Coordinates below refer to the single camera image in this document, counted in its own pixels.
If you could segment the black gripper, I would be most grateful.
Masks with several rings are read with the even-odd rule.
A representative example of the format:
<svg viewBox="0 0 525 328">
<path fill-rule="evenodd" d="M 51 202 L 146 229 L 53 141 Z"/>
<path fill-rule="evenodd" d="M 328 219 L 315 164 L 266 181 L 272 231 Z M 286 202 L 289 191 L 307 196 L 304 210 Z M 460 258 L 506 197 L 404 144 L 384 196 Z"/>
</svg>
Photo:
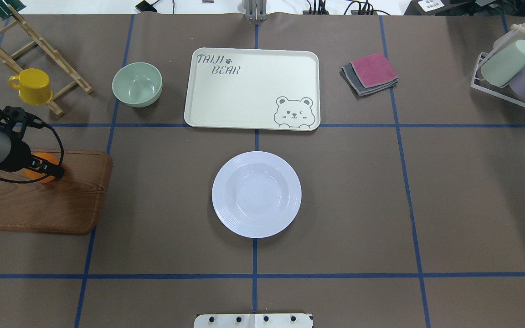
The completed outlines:
<svg viewBox="0 0 525 328">
<path fill-rule="evenodd" d="M 7 156 L 7 171 L 17 172 L 28 168 L 32 163 L 32 179 L 64 177 L 65 169 L 55 157 L 33 157 L 26 143 L 13 143 Z"/>
</svg>

